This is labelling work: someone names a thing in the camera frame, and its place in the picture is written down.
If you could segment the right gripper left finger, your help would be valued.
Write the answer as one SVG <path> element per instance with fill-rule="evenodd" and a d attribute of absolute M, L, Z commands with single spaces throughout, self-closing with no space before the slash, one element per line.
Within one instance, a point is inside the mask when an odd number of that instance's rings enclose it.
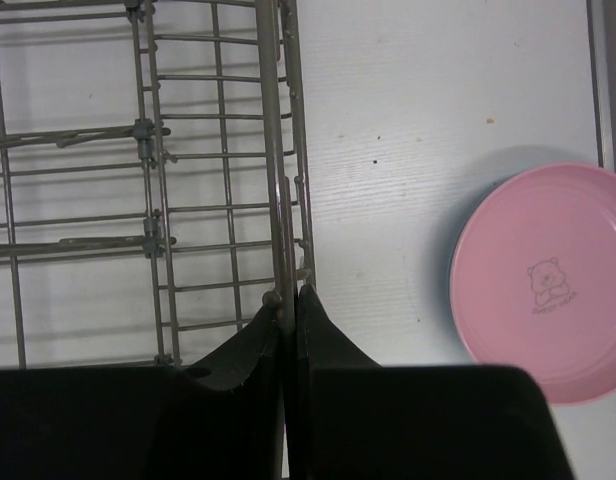
<path fill-rule="evenodd" d="M 186 368 L 0 370 L 0 479 L 277 479 L 273 313 Z"/>

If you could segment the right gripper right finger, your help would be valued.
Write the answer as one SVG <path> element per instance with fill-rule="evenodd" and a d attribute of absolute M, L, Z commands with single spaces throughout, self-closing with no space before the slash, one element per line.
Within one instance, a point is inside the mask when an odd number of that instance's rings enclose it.
<path fill-rule="evenodd" d="M 311 286 L 296 310 L 294 479 L 569 479 L 547 402 L 501 365 L 382 366 L 328 318 Z"/>

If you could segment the pink plastic plate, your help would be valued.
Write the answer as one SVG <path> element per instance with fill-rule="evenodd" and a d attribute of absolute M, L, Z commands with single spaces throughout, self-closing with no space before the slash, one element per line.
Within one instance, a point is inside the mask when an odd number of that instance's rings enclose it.
<path fill-rule="evenodd" d="M 470 355 L 527 371 L 554 404 L 616 391 L 616 174 L 562 163 L 519 173 L 469 217 L 449 303 Z"/>

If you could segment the grey wire dish rack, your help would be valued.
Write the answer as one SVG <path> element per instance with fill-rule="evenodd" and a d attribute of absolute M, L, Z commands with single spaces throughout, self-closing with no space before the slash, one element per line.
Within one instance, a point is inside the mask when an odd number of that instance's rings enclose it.
<path fill-rule="evenodd" d="M 293 1 L 0 1 L 0 369 L 189 365 L 314 279 Z"/>

